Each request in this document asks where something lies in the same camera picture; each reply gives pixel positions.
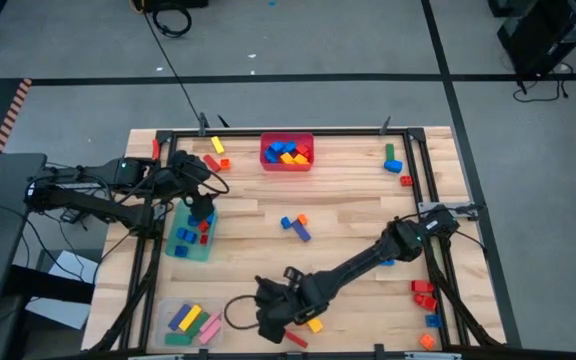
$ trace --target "orange warning tape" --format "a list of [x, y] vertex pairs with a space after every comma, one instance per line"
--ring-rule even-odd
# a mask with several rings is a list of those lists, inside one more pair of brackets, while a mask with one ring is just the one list
[[17, 121], [17, 116], [19, 115], [19, 111], [26, 100], [26, 96], [28, 96], [28, 91], [30, 91], [30, 86], [32, 85], [32, 80], [24, 79], [22, 82], [19, 83], [19, 88], [15, 93], [15, 97], [10, 104], [10, 109], [6, 113], [6, 117], [4, 118], [3, 123], [0, 127], [0, 153], [4, 151], [6, 147], [6, 143], [8, 142], [8, 138], [12, 133], [12, 128], [15, 125], [15, 121]]

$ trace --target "yellow block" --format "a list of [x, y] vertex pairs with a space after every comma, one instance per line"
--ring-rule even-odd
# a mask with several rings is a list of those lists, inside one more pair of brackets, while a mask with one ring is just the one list
[[310, 330], [312, 330], [312, 332], [315, 334], [320, 332], [321, 329], [324, 328], [324, 324], [322, 324], [321, 320], [319, 320], [318, 318], [314, 318], [308, 321], [308, 326], [310, 326]]
[[217, 151], [217, 154], [223, 154], [224, 152], [226, 152], [226, 150], [224, 150], [224, 147], [221, 145], [221, 141], [219, 141], [219, 137], [213, 136], [210, 138], [210, 140], [212, 140], [212, 145], [215, 147], [215, 151]]
[[199, 305], [193, 305], [192, 309], [190, 309], [190, 311], [188, 312], [188, 315], [186, 315], [186, 317], [183, 320], [181, 320], [181, 323], [179, 324], [179, 328], [181, 329], [181, 331], [188, 330], [192, 322], [195, 321], [197, 316], [199, 316], [200, 312], [201, 308], [199, 307]]
[[305, 156], [298, 154], [297, 156], [295, 156], [295, 162], [297, 164], [301, 164], [301, 165], [306, 165], [308, 164], [308, 158], [306, 158]]
[[290, 156], [290, 154], [288, 153], [284, 153], [283, 155], [280, 156], [281, 158], [281, 162], [284, 164], [294, 164], [295, 163], [295, 159], [292, 158], [292, 156]]

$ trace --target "green lego brick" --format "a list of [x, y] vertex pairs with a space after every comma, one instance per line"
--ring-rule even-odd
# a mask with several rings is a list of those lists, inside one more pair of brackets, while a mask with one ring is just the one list
[[386, 144], [386, 161], [395, 160], [395, 145]]
[[188, 336], [186, 334], [169, 333], [166, 334], [164, 343], [171, 346], [188, 346], [192, 344], [192, 336]]
[[208, 321], [208, 319], [210, 319], [210, 314], [202, 311], [201, 314], [197, 316], [197, 319], [192, 323], [192, 325], [190, 325], [188, 330], [186, 330], [186, 335], [190, 336], [191, 339], [195, 337], [195, 335], [199, 333], [199, 329], [201, 328], [201, 326], [206, 321]]

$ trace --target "wooden table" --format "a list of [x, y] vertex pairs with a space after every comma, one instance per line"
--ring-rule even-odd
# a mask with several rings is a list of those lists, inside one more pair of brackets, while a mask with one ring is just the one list
[[[464, 176], [449, 127], [425, 128], [434, 177], [441, 201], [467, 201]], [[133, 130], [126, 156], [149, 157], [156, 130]], [[216, 200], [219, 222], [215, 244], [207, 263], [184, 261], [162, 255], [152, 329], [157, 326], [157, 303], [167, 297], [221, 299], [224, 302], [241, 294], [254, 294], [254, 276], [282, 280], [284, 268], [294, 266], [304, 273], [331, 269], [370, 246], [385, 223], [396, 215], [415, 212], [412, 190], [402, 187], [398, 175], [382, 167], [386, 143], [394, 143], [396, 157], [405, 159], [401, 136], [316, 137], [316, 161], [307, 173], [269, 173], [259, 164], [259, 140], [247, 137], [222, 137], [232, 169], [220, 175], [231, 191]], [[203, 156], [215, 155], [209, 138], [186, 138], [179, 149]], [[428, 201], [421, 158], [415, 158]], [[407, 174], [404, 166], [402, 175]], [[294, 218], [304, 213], [313, 239], [303, 243], [294, 231], [279, 224], [283, 216]], [[170, 226], [174, 213], [169, 214]], [[460, 220], [460, 230], [475, 238], [474, 222]], [[121, 225], [111, 225], [104, 252], [126, 234]], [[504, 334], [493, 295], [486, 261], [480, 247], [459, 235], [453, 236], [452, 257], [461, 298], [479, 322], [497, 340]], [[125, 304], [135, 239], [127, 239], [104, 261], [82, 348], [96, 343]], [[312, 334], [307, 327], [288, 327], [305, 338], [308, 351], [373, 351], [375, 343], [386, 350], [421, 349], [423, 333], [439, 338], [425, 325], [429, 312], [412, 301], [410, 280], [427, 279], [423, 256], [412, 263], [380, 266], [344, 287], [320, 316], [324, 330]], [[457, 333], [450, 304], [446, 316], [452, 343]], [[254, 323], [252, 301], [231, 307], [229, 315], [238, 324]], [[135, 312], [131, 334], [137, 345], [140, 308]], [[149, 352], [162, 352], [148, 343]], [[256, 330], [237, 331], [227, 327], [223, 342], [211, 352], [283, 352], [301, 349], [288, 341], [273, 344]]]

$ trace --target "concrete floor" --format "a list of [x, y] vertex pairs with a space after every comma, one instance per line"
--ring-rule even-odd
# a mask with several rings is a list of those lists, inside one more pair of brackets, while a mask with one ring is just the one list
[[[10, 1], [0, 17], [0, 77], [171, 75], [144, 19], [127, 5], [29, 1]], [[495, 35], [501, 21], [485, 1], [431, 4], [451, 73], [510, 73]], [[419, 1], [214, 0], [192, 14], [188, 36], [162, 40], [184, 76], [439, 72]], [[576, 70], [576, 50], [566, 60]], [[567, 83], [569, 99], [532, 104], [513, 101], [513, 82], [454, 86], [521, 343], [576, 351], [576, 81]], [[393, 125], [453, 123], [440, 81], [187, 89], [199, 111], [215, 120], [221, 114], [232, 126], [379, 125], [388, 115]], [[554, 84], [543, 83], [531, 96], [552, 93]], [[33, 86], [7, 151], [97, 164], [123, 153], [131, 128], [186, 126], [196, 121], [176, 85]], [[66, 248], [56, 224], [37, 222], [49, 248]], [[89, 224], [90, 231], [70, 227], [67, 235], [78, 248], [101, 249], [104, 227]], [[36, 261], [33, 240], [31, 247]], [[39, 343], [34, 352], [41, 353]]]

